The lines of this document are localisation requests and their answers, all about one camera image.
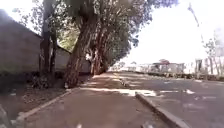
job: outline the curb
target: curb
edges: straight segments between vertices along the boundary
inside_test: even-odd
[[[163,109],[161,106],[155,104],[152,100],[150,100],[150,98],[137,92],[135,93],[135,97],[148,108],[153,110],[156,114],[158,114],[158,116],[171,128],[192,128],[186,124],[183,119],[176,117],[167,110]]]
[[[65,96],[71,94],[74,90],[76,90],[76,89],[72,89],[72,90],[70,90],[70,91],[67,91],[67,92],[65,92],[64,94],[62,94],[62,95],[60,95],[60,96],[58,96],[58,97],[56,97],[56,98],[54,98],[54,99],[52,99],[52,100],[50,100],[50,101],[44,103],[44,104],[42,104],[42,105],[40,105],[40,106],[38,106],[38,107],[36,107],[36,108],[33,108],[33,109],[31,109],[30,111],[28,111],[28,112],[25,112],[24,114],[18,116],[16,120],[17,120],[17,121],[23,121],[23,120],[25,120],[27,117],[29,117],[29,116],[31,116],[31,115],[37,113],[37,112],[40,111],[41,109],[43,109],[43,108],[45,108],[45,107],[47,107],[47,106],[49,106],[49,105],[55,103],[56,101],[62,99],[63,97],[65,97]]]

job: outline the pavement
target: pavement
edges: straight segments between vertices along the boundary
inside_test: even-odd
[[[24,119],[27,128],[169,128],[111,73],[93,77]]]
[[[150,91],[156,104],[192,128],[224,128],[224,83],[117,73],[132,90]]]

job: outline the dirt ground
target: dirt ground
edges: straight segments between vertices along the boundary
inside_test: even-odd
[[[88,78],[90,76],[80,76],[80,83]],[[63,84],[62,80],[58,79],[54,88],[34,89],[31,88],[30,83],[12,83],[1,90],[0,104],[7,111],[9,118],[14,120],[19,114],[27,112],[65,93],[66,91],[61,88],[61,84]]]

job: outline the road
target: road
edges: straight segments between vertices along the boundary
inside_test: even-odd
[[[132,90],[150,90],[148,96],[193,128],[224,128],[224,83],[166,79],[118,73]]]

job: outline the wall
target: wall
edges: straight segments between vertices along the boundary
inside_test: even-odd
[[[0,73],[38,71],[40,40],[40,36],[0,10]],[[69,56],[70,53],[66,50],[60,47],[57,49],[56,70],[65,69]],[[82,68],[84,72],[89,69],[89,64],[86,63],[85,61]]]

